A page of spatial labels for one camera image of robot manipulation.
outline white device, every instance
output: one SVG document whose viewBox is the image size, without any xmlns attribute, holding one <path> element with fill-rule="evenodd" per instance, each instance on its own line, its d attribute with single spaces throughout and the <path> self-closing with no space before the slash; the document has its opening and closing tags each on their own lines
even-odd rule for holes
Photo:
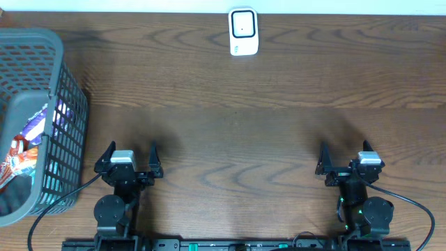
<svg viewBox="0 0 446 251">
<path fill-rule="evenodd" d="M 136 170 L 137 168 L 137 163 L 135 161 L 134 153 L 132 150 L 114 151 L 111 155 L 110 162 L 116 164 L 132 163 L 133 170 Z"/>
<path fill-rule="evenodd" d="M 361 164 L 381 164 L 381 158 L 375 151 L 360 151 L 357 153 L 357 158 L 359 158 Z"/>
<path fill-rule="evenodd" d="M 256 54 L 259 50 L 257 13 L 251 8 L 229 12 L 229 50 L 234 56 Z"/>
</svg>

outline wood grain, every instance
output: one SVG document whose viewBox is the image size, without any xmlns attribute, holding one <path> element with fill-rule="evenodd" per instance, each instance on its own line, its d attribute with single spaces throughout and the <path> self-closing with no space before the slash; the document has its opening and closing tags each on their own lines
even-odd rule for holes
<svg viewBox="0 0 446 251">
<path fill-rule="evenodd" d="M 183 238 L 288 238 L 342 230 L 338 191 L 314 176 L 318 145 L 346 164 L 368 139 L 387 166 L 377 184 L 437 220 L 426 250 L 446 246 L 446 18 L 259 15 L 260 48 L 232 57 L 226 15 L 5 13 L 63 39 L 91 105 L 83 181 L 111 140 L 145 168 L 156 140 L 165 178 L 141 200 L 138 230 Z M 96 182 L 38 226 L 35 250 L 95 234 Z M 370 195 L 379 195 L 369 191 Z M 391 236 L 415 249 L 429 218 L 403 201 Z M 24 250 L 35 220 L 0 231 Z"/>
</svg>

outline black wire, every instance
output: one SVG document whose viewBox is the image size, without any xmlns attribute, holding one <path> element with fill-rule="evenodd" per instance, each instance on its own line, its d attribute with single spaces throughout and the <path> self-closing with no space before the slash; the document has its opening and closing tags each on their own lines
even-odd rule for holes
<svg viewBox="0 0 446 251">
<path fill-rule="evenodd" d="M 340 222 L 344 222 L 344 220 L 342 220 L 342 216 L 341 216 L 341 206 L 342 206 L 342 197 L 340 195 L 339 198 L 337 199 L 336 215 L 337 215 L 337 219 Z"/>
<path fill-rule="evenodd" d="M 310 231 L 303 231 L 303 232 L 300 232 L 300 234 L 298 234 L 296 237 L 294 237 L 294 240 L 293 240 L 293 247 L 295 247 L 295 246 L 297 245 L 296 241 L 297 241 L 297 240 L 299 239 L 299 237 L 300 237 L 301 235 L 303 235 L 303 234 L 311 234 L 311 235 L 316 239 L 316 241 L 318 241 L 319 244 L 321 244 L 321 246 L 323 247 L 322 242 L 316 237 L 316 235 L 314 235 L 314 234 L 311 233 Z"/>
<path fill-rule="evenodd" d="M 433 234 L 433 230 L 435 229 L 435 218 L 433 217 L 433 214 L 430 212 L 430 210 L 429 210 L 427 207 L 421 205 L 420 203 L 418 203 L 418 202 L 416 202 L 416 201 L 413 201 L 412 199 L 409 199 L 409 198 L 407 198 L 407 197 L 398 195 L 398 194 L 396 194 L 396 193 L 394 193 L 394 192 L 387 191 L 387 190 L 385 190 L 385 189 L 376 187 L 376 186 L 374 186 L 374 185 L 368 183 L 367 181 L 365 181 L 365 180 L 360 176 L 360 174 L 359 174 L 359 172 L 358 172 L 357 170 L 356 170 L 356 174 L 357 174 L 357 176 L 359 177 L 359 179 L 361 180 L 361 182 L 363 182 L 363 183 L 364 183 L 366 186 L 368 186 L 369 188 L 372 188 L 372 189 L 374 189 L 374 190 L 383 192 L 383 193 L 385 193 L 385 194 L 387 194 L 387 195 L 392 195 L 393 197 L 396 197 L 396 198 L 398 198 L 398 199 L 402 199 L 402 200 L 404 200 L 404 201 L 406 201 L 406 202 L 408 202 L 408 203 L 410 203 L 410 204 L 412 204 L 412 205 L 418 206 L 419 208 L 423 209 L 423 210 L 429 215 L 429 217 L 431 218 L 431 229 L 429 230 L 429 233 L 427 234 L 427 236 L 426 236 L 426 238 L 424 239 L 423 243 L 421 243 L 421 245 L 420 245 L 420 246 L 418 247 L 418 249 L 417 249 L 417 251 L 421 251 L 421 250 L 423 250 L 423 248 L 427 245 L 427 243 L 428 243 L 429 240 L 431 239 L 432 234 Z"/>
<path fill-rule="evenodd" d="M 94 181 L 96 181 L 99 177 L 101 176 L 101 174 L 96 175 L 94 178 L 92 178 L 89 182 L 85 183 L 84 185 L 82 185 L 80 188 L 77 188 L 76 190 L 73 190 L 71 192 L 69 192 L 68 194 L 62 196 L 61 198 L 59 198 L 58 200 L 56 200 L 55 202 L 53 202 L 52 204 L 50 204 L 40 215 L 39 217 L 37 217 L 36 221 L 34 222 L 33 226 L 31 227 L 31 229 L 29 230 L 29 234 L 28 234 L 28 251 L 33 251 L 33 246 L 31 244 L 31 239 L 33 238 L 33 232 L 34 229 L 36 229 L 37 224 L 40 222 L 40 220 L 42 220 L 43 216 L 45 216 L 46 213 L 48 213 L 48 211 L 51 210 L 51 208 L 54 208 L 57 204 L 59 204 L 61 201 L 63 201 L 64 199 L 66 199 L 67 197 L 75 194 L 76 192 L 79 192 L 80 190 L 88 187 L 90 184 L 92 184 Z"/>
</svg>

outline colorful packaging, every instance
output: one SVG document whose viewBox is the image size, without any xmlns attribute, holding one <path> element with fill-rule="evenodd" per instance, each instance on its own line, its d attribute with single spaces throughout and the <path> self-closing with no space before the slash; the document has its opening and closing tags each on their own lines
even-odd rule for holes
<svg viewBox="0 0 446 251">
<path fill-rule="evenodd" d="M 20 145 L 24 145 L 24 140 L 14 140 L 9 153 L 20 151 Z M 5 162 L 0 164 L 0 188 L 9 183 L 14 177 L 20 174 L 29 174 L 37 164 L 38 147 L 29 149 L 22 153 L 6 156 Z"/>
<path fill-rule="evenodd" d="M 28 119 L 28 122 L 23 127 L 23 130 L 20 133 L 33 145 L 38 145 L 42 142 L 41 135 L 43 130 L 45 129 L 47 106 L 48 104 L 45 104 L 39 112 L 36 112 L 30 119 Z M 65 115 L 68 119 L 71 119 L 74 117 L 73 111 L 71 111 L 70 108 L 68 108 L 67 105 L 62 102 L 62 100 L 59 101 L 57 110 L 59 112 L 54 112 L 53 122 L 56 122 L 58 126 L 63 128 L 65 131 L 68 131 L 69 123 L 66 123 L 66 119 L 61 114 Z"/>
<path fill-rule="evenodd" d="M 41 143 L 41 134 L 45 127 L 45 117 L 47 116 L 47 106 L 45 104 L 39 112 L 36 112 L 34 116 L 28 119 L 28 122 L 23 127 L 21 135 L 25 137 L 31 144 L 37 145 Z"/>
</svg>

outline laundry basket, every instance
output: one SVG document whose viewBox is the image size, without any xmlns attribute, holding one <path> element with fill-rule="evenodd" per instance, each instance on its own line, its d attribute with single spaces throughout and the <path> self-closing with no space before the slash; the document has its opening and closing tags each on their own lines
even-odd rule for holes
<svg viewBox="0 0 446 251">
<path fill-rule="evenodd" d="M 35 176 L 19 175 L 0 192 L 0 227 L 79 187 L 89 107 L 63 62 L 61 39 L 46 29 L 0 29 L 0 158 L 15 135 L 47 104 Z M 61 213 L 73 195 L 49 211 Z"/>
</svg>

